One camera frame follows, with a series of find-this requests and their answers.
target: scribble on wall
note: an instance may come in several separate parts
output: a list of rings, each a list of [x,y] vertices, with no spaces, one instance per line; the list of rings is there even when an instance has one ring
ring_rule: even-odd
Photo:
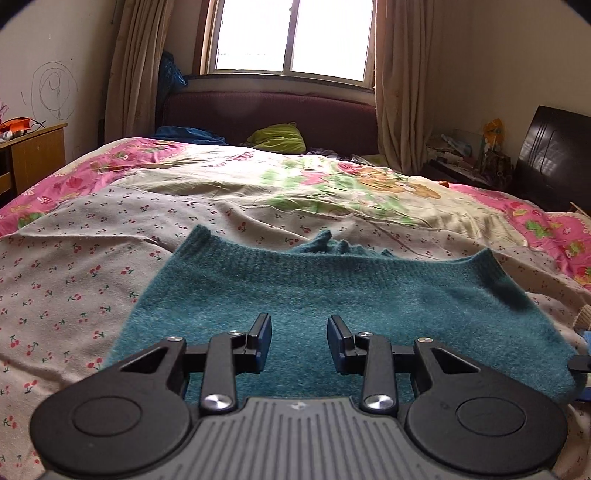
[[[37,120],[50,114],[58,120],[68,120],[76,109],[78,84],[65,65],[48,61],[33,74],[31,109]]]

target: yellow-green cushion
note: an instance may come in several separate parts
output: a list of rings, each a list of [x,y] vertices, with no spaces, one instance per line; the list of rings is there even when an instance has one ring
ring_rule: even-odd
[[[304,139],[294,123],[261,128],[248,137],[247,143],[266,152],[295,155],[306,152]]]

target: curtain fold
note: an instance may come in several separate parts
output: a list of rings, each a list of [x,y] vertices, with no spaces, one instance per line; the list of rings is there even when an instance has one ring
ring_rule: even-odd
[[[375,95],[380,153],[389,166],[418,174],[426,160],[433,109],[437,0],[377,0]]]
[[[113,53],[105,141],[154,132],[158,67],[174,0],[125,0]]]

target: bedside table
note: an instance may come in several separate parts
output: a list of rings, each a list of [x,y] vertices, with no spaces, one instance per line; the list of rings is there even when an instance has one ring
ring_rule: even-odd
[[[440,160],[430,160],[425,163],[419,175],[434,181],[447,180],[449,183],[462,183],[479,189],[496,190],[477,171],[466,170],[465,168],[444,163]]]
[[[40,128],[0,143],[0,207],[66,165],[67,125]]]

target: headboard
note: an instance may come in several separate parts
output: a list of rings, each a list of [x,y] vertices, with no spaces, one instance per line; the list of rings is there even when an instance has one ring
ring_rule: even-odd
[[[364,103],[264,92],[183,92],[168,97],[160,125],[193,127],[244,142],[269,125],[296,122],[308,148],[378,153],[375,107]]]
[[[509,192],[547,212],[591,212],[591,117],[538,107]]]

